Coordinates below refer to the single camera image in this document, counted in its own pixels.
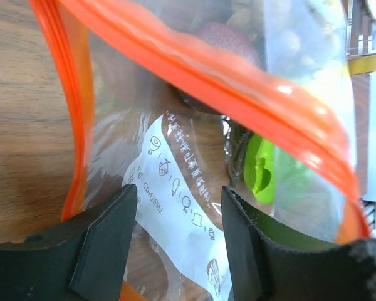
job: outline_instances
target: printed icon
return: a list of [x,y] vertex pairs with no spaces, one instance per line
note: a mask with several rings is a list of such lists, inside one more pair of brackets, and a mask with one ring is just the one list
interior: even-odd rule
[[131,169],[131,171],[130,171],[130,177],[128,179],[128,184],[131,184],[132,181],[135,179],[134,175],[135,175],[135,168]]
[[177,189],[179,189],[180,187],[180,184],[181,184],[181,181],[180,179],[174,179],[173,181],[173,186],[171,188],[171,195],[174,196],[177,192]]
[[169,173],[169,164],[171,163],[169,160],[167,160],[166,158],[164,159],[165,161],[164,162],[160,162],[159,163],[159,175],[162,177],[162,176],[165,176],[166,174]]
[[207,264],[207,281],[213,286],[216,296],[220,295],[220,271],[219,265],[217,264],[216,259],[212,259]]
[[140,167],[140,165],[138,166],[137,171],[138,171],[138,179],[140,179],[140,178],[144,175],[144,174],[141,172],[141,167]]
[[201,227],[202,226],[202,216],[195,212],[194,217],[192,219],[192,224],[194,224],[197,227]]
[[209,228],[209,238],[215,240],[216,235],[214,234],[213,228]]
[[182,210],[184,210],[185,213],[188,213],[187,208],[191,205],[191,199],[188,198],[187,196],[184,196],[182,198],[182,205],[184,206]]
[[148,154],[152,155],[152,153],[157,151],[161,145],[162,143],[156,136],[150,138]]

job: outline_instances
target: plastic bag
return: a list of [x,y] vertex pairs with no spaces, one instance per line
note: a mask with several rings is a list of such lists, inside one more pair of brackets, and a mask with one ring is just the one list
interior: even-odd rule
[[[227,300],[231,288],[219,214],[219,191],[230,182],[221,118],[184,101],[272,143],[276,218],[337,243],[368,236],[344,52],[327,47],[337,42],[328,31],[342,30],[338,3],[31,1],[75,135],[63,219],[135,183],[138,223],[126,278],[144,297]],[[281,34],[290,28],[304,31],[294,35],[306,47]],[[284,41],[287,58],[275,46]],[[290,162],[306,174],[298,177]],[[304,177],[310,184],[297,185]],[[242,182],[237,190],[248,195]]]
[[[184,105],[174,87],[96,36],[90,42],[96,122],[83,209],[136,184],[127,282],[148,300],[226,300],[221,119]],[[203,277],[210,262],[219,274],[214,285]]]

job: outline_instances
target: white paper label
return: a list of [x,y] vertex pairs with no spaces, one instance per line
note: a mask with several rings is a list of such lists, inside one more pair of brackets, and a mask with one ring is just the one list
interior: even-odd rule
[[231,289],[224,233],[191,194],[162,133],[160,116],[145,134],[142,152],[123,185],[138,189],[137,222],[185,277],[226,301]]

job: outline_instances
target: green object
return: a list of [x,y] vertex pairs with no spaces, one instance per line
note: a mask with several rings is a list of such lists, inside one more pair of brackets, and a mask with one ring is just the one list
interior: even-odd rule
[[261,204],[273,204],[276,192],[273,144],[254,134],[245,153],[244,182]]

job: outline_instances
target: wooden table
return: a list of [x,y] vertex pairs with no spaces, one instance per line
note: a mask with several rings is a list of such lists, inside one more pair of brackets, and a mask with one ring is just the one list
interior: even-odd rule
[[361,196],[368,191],[368,138],[370,109],[370,76],[358,74],[352,76],[352,88],[355,98],[357,121],[357,175]]
[[[357,113],[363,112],[358,153],[364,154],[368,102],[357,99]],[[365,171],[360,168],[361,182]],[[58,223],[72,172],[70,120],[46,42],[26,1],[2,0],[0,242],[20,241]]]

